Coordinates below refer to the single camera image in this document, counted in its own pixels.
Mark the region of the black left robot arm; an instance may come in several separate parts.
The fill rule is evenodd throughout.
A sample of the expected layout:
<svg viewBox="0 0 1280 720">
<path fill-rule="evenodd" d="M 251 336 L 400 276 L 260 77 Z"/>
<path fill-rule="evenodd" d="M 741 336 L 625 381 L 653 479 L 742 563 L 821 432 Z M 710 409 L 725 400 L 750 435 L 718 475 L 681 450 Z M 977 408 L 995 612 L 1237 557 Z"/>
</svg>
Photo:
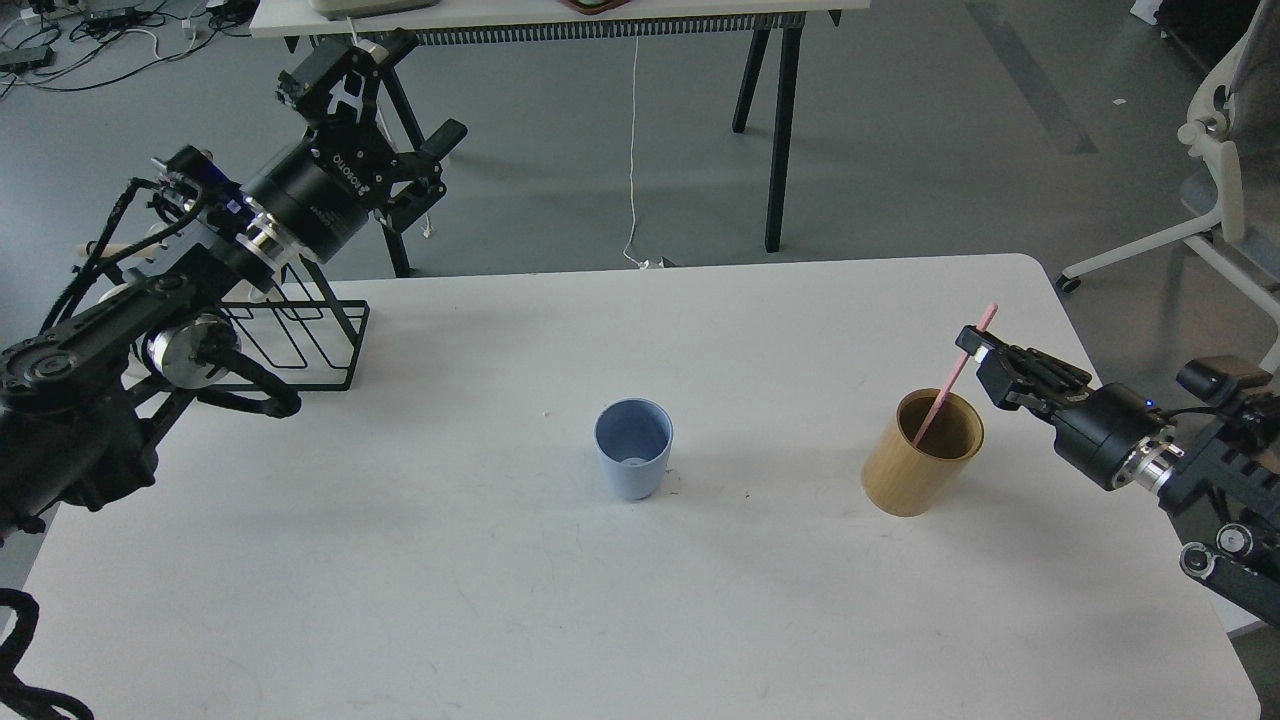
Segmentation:
<svg viewBox="0 0 1280 720">
<path fill-rule="evenodd" d="M 3 536 L 41 534 L 56 503 L 99 511 L 150 487 L 157 446 L 201 402 L 287 418 L 298 392 L 248 356 L 223 311 L 238 284 L 266 293 L 292 263 L 330 261 L 371 219 L 390 237 L 445 193 L 447 120 L 396 151 L 378 124 L 385 90 L 410 117 L 396 67 L 410 29 L 320 42 L 279 77 L 303 138 L 250 182 L 187 146 L 155 182 L 133 178 L 40 331 L 3 350 Z"/>
</svg>

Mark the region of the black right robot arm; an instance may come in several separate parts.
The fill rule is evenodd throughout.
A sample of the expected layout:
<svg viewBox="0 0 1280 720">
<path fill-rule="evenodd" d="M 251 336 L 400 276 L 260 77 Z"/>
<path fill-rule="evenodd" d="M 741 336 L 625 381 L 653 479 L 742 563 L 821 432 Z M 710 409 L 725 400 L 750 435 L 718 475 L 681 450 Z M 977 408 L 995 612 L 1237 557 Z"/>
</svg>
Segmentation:
<svg viewBox="0 0 1280 720">
<path fill-rule="evenodd" d="M 1051 425 L 1056 455 L 1100 488 L 1139 486 L 1170 518 L 1207 503 L 1219 524 L 1183 546 L 1181 571 L 1277 624 L 1277 395 L 1268 372 L 1233 355 L 1185 364 L 1178 384 L 1210 420 L 1178 439 L 1178 414 L 1124 384 L 1093 388 L 1088 372 L 974 325 L 961 328 L 956 346 L 977 361 L 996 407 L 1025 409 Z"/>
</svg>

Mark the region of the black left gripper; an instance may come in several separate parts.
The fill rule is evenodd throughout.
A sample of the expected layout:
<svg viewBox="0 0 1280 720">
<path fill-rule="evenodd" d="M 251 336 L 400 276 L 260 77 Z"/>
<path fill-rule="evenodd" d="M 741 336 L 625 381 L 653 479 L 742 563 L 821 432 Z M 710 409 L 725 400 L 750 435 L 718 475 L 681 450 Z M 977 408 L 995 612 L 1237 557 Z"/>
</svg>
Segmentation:
<svg viewBox="0 0 1280 720">
<path fill-rule="evenodd" d="M 329 37 L 293 70 L 278 76 L 276 97 L 305 119 L 307 129 L 246 182 L 242 192 L 316 263 L 329 263 L 374 214 L 385 229 L 403 233 L 445 195 L 443 161 L 466 138 L 468 127 L 451 118 L 421 142 L 396 74 L 396 65 L 417 46 L 417 35 L 407 29 L 356 44 Z M 412 152 L 397 155 L 378 129 L 353 129 L 376 127 L 381 87 Z M 392 195 L 397 183 L 403 187 Z"/>
</svg>

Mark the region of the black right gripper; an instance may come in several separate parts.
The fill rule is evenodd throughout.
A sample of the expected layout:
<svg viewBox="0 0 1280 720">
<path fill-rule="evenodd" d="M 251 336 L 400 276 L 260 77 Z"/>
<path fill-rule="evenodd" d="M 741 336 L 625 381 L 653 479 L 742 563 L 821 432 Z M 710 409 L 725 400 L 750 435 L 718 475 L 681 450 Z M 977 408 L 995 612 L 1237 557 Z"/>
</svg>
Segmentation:
<svg viewBox="0 0 1280 720">
<path fill-rule="evenodd" d="M 964 325 L 955 345 L 978 364 L 977 378 L 998 409 L 1047 411 L 1046 393 L 1091 391 L 1091 373 L 1037 348 L 1005 343 L 977 325 Z M 1107 492 L 1130 483 L 1124 468 L 1140 446 L 1171 438 L 1174 428 L 1170 416 L 1123 384 L 1065 402 L 1044 421 L 1055 429 L 1053 451 Z"/>
</svg>

